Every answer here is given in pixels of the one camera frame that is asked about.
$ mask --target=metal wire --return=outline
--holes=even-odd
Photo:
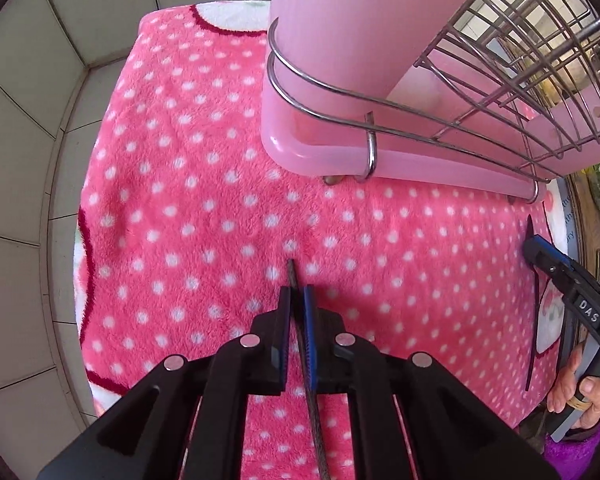
[[[305,114],[365,130],[368,160],[366,173],[362,177],[368,178],[375,169],[378,154],[375,132],[380,132],[463,153],[528,178],[534,183],[536,198],[538,182],[548,182],[547,178],[538,175],[539,170],[544,174],[560,176],[545,161],[561,159],[569,150],[581,151],[588,142],[600,143],[600,128],[596,126],[594,118],[600,117],[600,19],[587,0],[467,0],[414,64],[431,70],[447,88],[467,103],[468,109],[451,119],[338,88],[305,73],[280,51],[275,38],[277,25],[276,19],[268,33],[271,54],[267,59],[267,76],[273,88],[287,103]],[[445,43],[462,49],[470,56],[460,56]],[[433,51],[464,64],[471,72],[490,81],[494,88],[487,93],[457,75],[442,70],[431,57]],[[414,114],[438,124],[440,129],[432,137],[426,137],[417,132],[373,124],[372,115],[370,119],[369,114],[363,122],[313,110],[298,102],[282,87],[276,76],[276,62],[282,63],[295,76],[317,88]],[[597,101],[584,97],[582,91],[588,86],[593,86]],[[548,146],[528,130],[531,117],[522,113],[516,103],[525,104],[535,114],[549,121],[557,132],[559,147]],[[494,111],[493,105],[506,110],[508,116]],[[556,105],[563,106],[568,114],[572,134],[564,123],[555,119],[552,108]],[[524,149],[508,146],[467,127],[467,119],[475,114],[485,114],[519,132]],[[455,130],[501,148],[502,156],[505,152],[516,155],[520,163],[512,163],[510,155],[506,159],[486,156],[443,140],[449,131]]]

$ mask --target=purple sleeve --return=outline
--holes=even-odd
[[[547,435],[544,444],[544,459],[555,467],[562,480],[576,480],[587,470],[593,452],[600,443],[600,422],[598,431],[582,442],[554,442]]]

